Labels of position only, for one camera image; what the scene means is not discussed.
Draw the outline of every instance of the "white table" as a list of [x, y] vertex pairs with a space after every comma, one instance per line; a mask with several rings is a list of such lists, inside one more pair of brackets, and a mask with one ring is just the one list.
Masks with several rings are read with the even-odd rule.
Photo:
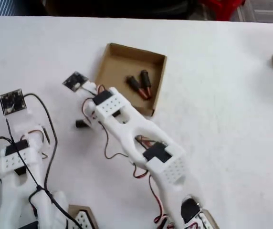
[[[80, 104], [62, 85], [75, 70], [93, 78], [109, 42], [168, 56], [152, 120], [186, 149], [220, 228], [273, 228], [273, 24], [0, 17], [0, 94], [37, 93], [58, 134], [49, 189], [90, 206], [100, 228], [155, 228], [147, 178], [104, 158], [103, 132], [75, 129]], [[37, 101], [27, 105], [46, 120]], [[113, 138], [108, 152], [121, 152]]]

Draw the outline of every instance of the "cardboard box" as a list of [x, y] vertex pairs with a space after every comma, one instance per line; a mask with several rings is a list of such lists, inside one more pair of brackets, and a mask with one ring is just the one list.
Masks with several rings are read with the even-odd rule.
[[[106, 88], [115, 87], [141, 114], [152, 116], [159, 98], [166, 59], [158, 53], [110, 43], [105, 49], [95, 83]], [[140, 72], [144, 69], [148, 71], [151, 82], [152, 98], [149, 100], [143, 100], [126, 83], [128, 75], [141, 82]]]

